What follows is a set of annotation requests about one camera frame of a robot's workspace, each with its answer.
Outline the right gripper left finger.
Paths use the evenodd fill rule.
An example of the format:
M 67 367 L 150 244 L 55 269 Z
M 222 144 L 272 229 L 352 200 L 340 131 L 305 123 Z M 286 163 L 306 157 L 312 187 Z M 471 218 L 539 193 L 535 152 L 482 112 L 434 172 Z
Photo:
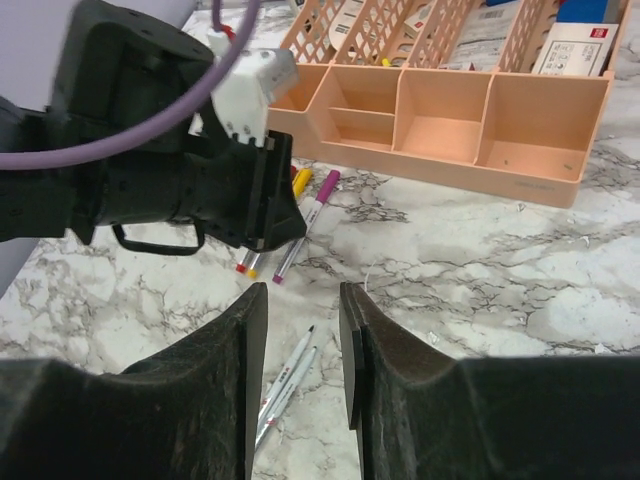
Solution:
M 54 358 L 1 364 L 5 479 L 248 479 L 268 290 L 118 374 Z

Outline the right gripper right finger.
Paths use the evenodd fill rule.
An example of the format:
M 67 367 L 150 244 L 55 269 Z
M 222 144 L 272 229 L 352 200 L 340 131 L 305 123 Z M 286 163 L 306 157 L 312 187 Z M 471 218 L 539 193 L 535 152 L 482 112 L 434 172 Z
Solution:
M 635 355 L 455 359 L 340 287 L 348 423 L 365 479 L 635 479 Z

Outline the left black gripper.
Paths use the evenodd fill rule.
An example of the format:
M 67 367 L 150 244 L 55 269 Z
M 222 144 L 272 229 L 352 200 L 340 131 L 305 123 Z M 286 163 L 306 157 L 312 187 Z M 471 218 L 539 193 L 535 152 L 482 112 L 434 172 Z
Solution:
M 293 192 L 292 148 L 288 133 L 270 130 L 259 147 L 207 122 L 204 136 L 188 136 L 182 152 L 119 154 L 101 164 L 92 223 L 110 226 L 130 250 L 163 246 L 127 239 L 125 226 L 169 222 L 194 226 L 198 246 L 211 236 L 275 251 L 307 231 Z

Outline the yellow white pen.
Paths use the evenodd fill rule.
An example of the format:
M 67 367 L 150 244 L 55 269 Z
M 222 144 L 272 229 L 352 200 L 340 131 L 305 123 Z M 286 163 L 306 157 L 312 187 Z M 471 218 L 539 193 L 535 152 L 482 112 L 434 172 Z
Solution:
M 293 179 L 293 193 L 294 197 L 298 198 L 304 192 L 307 184 L 309 183 L 312 177 L 312 170 L 309 168 L 294 168 L 294 173 L 295 176 Z M 244 274 L 246 274 L 250 279 L 255 280 L 260 273 L 262 264 L 268 259 L 269 256 L 269 253 L 254 252 L 250 266 L 247 268 L 247 271 Z

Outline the red white pen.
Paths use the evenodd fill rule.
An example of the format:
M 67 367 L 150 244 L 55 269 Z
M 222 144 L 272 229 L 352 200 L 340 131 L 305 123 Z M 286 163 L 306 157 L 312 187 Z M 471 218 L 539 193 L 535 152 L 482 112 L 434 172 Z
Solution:
M 247 268 L 250 266 L 252 261 L 254 252 L 251 250 L 246 250 L 240 260 L 236 263 L 236 271 L 239 273 L 245 273 Z

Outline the purple white pen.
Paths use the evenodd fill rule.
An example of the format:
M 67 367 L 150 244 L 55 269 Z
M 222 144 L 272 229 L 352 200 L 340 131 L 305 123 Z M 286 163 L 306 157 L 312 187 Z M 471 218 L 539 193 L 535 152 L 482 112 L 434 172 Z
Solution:
M 315 196 L 310 209 L 308 210 L 304 220 L 306 224 L 306 230 L 303 236 L 297 240 L 295 240 L 288 248 L 284 254 L 284 257 L 281 259 L 278 264 L 274 274 L 272 276 L 272 281 L 277 285 L 281 285 L 286 273 L 292 266 L 297 254 L 299 253 L 304 240 L 306 239 L 306 235 L 308 231 L 312 228 L 317 217 L 319 216 L 322 208 L 327 203 L 329 197 L 331 196 L 334 187 L 338 183 L 341 177 L 341 173 L 338 170 L 331 170 L 327 175 L 325 181 L 323 182 L 320 190 Z

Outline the green white pen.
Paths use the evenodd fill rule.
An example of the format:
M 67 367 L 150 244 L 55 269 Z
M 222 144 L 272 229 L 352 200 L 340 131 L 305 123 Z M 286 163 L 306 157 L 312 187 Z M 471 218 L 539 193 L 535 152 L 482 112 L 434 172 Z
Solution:
M 293 393 L 299 387 L 302 380 L 304 379 L 306 373 L 309 371 L 313 361 L 315 359 L 318 348 L 316 346 L 312 347 L 310 351 L 304 356 L 301 360 L 300 364 L 294 369 L 290 379 L 284 386 L 283 391 L 279 394 L 274 405 L 271 407 L 271 410 L 267 414 L 266 419 L 262 422 L 262 425 L 258 431 L 256 441 L 255 441 L 255 450 L 258 451 L 262 442 L 264 441 L 269 429 L 274 426 L 278 419 L 283 414 L 286 406 L 288 405 Z

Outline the blue white pen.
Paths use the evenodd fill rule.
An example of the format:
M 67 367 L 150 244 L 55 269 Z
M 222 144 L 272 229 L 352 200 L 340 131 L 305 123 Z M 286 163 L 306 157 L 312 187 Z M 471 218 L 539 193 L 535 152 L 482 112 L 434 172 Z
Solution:
M 262 400 L 261 409 L 258 416 L 258 426 L 261 427 L 267 420 L 267 415 L 269 414 L 272 407 L 275 405 L 276 400 L 279 398 L 281 391 L 285 387 L 287 381 L 289 380 L 293 370 L 298 364 L 299 360 L 302 357 L 306 347 L 309 344 L 309 341 L 312 337 L 312 333 L 315 330 L 315 326 L 311 325 L 307 330 L 306 334 L 299 340 L 296 347 L 291 352 L 289 358 L 285 361 L 283 367 L 280 372 L 276 376 L 276 379 L 272 383 L 271 387 L 267 391 L 265 397 Z

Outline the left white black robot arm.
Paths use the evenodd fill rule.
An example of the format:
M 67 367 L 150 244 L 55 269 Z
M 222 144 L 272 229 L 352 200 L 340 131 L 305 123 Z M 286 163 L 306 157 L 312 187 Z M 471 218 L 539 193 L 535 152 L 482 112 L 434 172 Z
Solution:
M 189 256 L 214 238 L 270 252 L 307 231 L 293 138 L 267 127 L 297 79 L 286 49 L 201 42 L 105 1 L 73 9 L 42 111 L 1 104 L 1 238 L 89 244 L 110 227 L 133 252 Z

